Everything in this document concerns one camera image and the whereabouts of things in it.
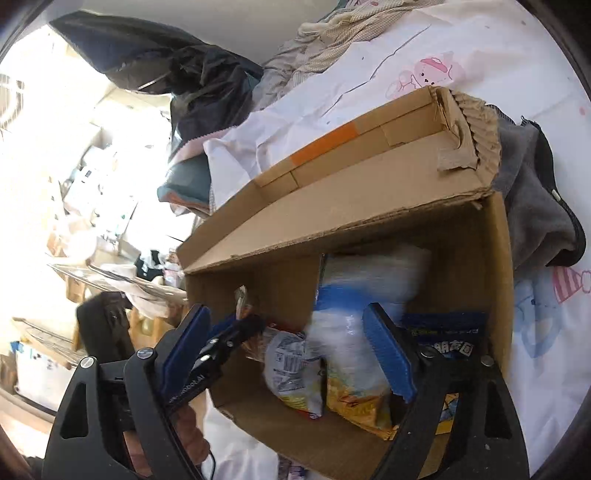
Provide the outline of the person's left hand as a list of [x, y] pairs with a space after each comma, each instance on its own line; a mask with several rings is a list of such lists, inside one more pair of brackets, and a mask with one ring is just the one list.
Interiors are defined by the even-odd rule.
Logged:
[[[211, 445], [204, 439], [204, 435], [197, 427], [197, 416], [194, 410], [185, 405], [173, 415], [174, 427], [184, 450], [195, 466], [204, 462], [211, 450]], [[134, 431], [123, 433], [127, 451], [136, 473], [143, 477], [151, 475], [151, 469], [145, 459], [138, 436]]]

